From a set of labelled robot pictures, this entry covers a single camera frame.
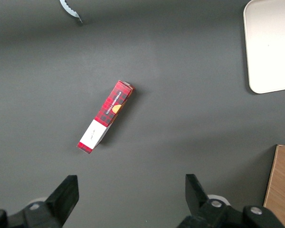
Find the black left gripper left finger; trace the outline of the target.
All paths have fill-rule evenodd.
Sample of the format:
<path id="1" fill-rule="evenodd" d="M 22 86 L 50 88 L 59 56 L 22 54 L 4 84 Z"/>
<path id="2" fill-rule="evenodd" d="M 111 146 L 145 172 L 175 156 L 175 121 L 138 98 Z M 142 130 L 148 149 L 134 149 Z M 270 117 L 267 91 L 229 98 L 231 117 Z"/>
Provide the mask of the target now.
<path id="1" fill-rule="evenodd" d="M 0 228 L 61 228 L 79 200 L 78 178 L 68 175 L 45 201 L 13 215 L 0 209 Z"/>

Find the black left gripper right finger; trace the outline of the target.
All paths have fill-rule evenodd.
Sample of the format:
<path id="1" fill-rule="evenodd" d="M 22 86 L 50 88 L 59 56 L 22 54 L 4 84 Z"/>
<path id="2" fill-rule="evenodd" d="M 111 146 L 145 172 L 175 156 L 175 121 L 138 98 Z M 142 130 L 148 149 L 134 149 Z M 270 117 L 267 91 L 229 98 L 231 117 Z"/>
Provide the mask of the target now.
<path id="1" fill-rule="evenodd" d="M 180 228 L 283 228 L 284 225 L 269 209 L 249 205 L 237 211 L 224 201 L 207 196 L 194 174 L 187 174 L 185 198 L 191 215 Z"/>

